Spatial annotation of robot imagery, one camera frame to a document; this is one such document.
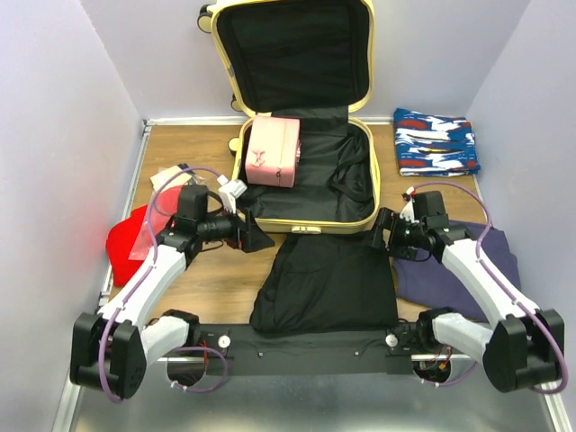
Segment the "pink cosmetic case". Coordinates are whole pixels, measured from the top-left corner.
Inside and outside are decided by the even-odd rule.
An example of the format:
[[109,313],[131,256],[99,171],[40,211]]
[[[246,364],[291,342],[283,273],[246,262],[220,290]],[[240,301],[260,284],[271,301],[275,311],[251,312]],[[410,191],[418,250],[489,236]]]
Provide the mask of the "pink cosmetic case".
[[245,158],[251,185],[292,188],[301,154],[298,119],[256,116],[251,124]]

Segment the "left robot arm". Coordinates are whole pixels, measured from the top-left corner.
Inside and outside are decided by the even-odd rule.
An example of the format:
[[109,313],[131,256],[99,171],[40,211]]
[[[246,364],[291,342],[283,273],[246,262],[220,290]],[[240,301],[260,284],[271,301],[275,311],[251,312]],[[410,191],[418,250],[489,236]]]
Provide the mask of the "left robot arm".
[[174,213],[160,232],[151,234],[142,266],[111,301],[76,319],[69,367],[73,384],[100,390],[118,403],[131,398],[147,368],[171,351],[223,356],[219,349],[202,344],[199,319],[191,313],[170,310],[149,322],[157,302],[204,243],[220,240],[245,253],[274,245],[249,211],[216,213],[208,210],[208,201],[207,186],[182,186]]

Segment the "black garment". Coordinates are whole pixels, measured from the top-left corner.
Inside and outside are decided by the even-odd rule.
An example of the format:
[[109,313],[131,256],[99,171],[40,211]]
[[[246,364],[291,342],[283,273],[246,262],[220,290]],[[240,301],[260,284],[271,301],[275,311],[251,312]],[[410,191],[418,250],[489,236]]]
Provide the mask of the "black garment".
[[257,293],[251,327],[284,334],[395,326],[388,252],[370,236],[289,234]]

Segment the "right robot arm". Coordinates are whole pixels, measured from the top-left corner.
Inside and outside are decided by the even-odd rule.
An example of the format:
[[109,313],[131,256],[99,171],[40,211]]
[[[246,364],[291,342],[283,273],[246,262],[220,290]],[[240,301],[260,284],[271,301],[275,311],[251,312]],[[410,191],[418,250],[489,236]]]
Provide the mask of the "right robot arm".
[[530,301],[488,258],[482,237],[450,222],[439,191],[410,188],[403,198],[402,211],[377,212],[373,246],[409,261],[420,250],[428,252],[460,281],[487,320],[470,321],[449,307],[426,310],[413,325],[413,347],[427,353],[451,347],[469,356],[499,392],[562,392],[569,370],[561,315]]

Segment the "cream yellow suitcase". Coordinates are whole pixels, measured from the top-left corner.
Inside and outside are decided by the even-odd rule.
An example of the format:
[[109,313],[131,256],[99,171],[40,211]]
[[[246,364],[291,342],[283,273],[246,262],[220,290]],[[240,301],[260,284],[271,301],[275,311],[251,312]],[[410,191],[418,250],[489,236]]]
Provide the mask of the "cream yellow suitcase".
[[352,234],[380,206],[374,138],[354,117],[374,87],[369,1],[218,1],[197,24],[213,37],[249,120],[297,119],[301,153],[291,188],[249,184],[238,206],[262,230]]

